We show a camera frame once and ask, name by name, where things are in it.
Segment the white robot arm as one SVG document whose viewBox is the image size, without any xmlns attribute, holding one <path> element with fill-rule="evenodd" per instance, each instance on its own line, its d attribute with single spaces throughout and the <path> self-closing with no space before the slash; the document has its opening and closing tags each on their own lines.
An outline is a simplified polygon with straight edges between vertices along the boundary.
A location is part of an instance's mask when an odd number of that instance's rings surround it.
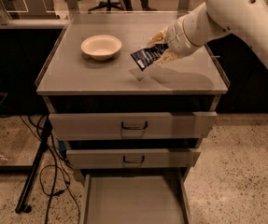
<svg viewBox="0 0 268 224">
<path fill-rule="evenodd" d="M 161 65 L 190 56 L 228 34 L 242 39 L 268 70 L 268 0 L 205 0 L 158 32 L 148 45 L 168 46 L 155 62 Z"/>
</svg>

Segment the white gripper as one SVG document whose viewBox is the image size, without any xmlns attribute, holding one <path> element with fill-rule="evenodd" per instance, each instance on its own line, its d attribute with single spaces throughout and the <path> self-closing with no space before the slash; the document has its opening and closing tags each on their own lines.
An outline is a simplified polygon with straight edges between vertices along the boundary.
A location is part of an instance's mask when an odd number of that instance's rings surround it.
<svg viewBox="0 0 268 224">
<path fill-rule="evenodd" d="M 200 46 L 189 41 L 185 28 L 185 16 L 172 21 L 167 28 L 159 31 L 147 43 L 148 47 L 153 47 L 157 44 L 165 44 L 167 42 L 168 48 L 161 57 L 154 62 L 156 66 L 164 63 L 170 63 L 178 58 L 192 55 Z"/>
</svg>

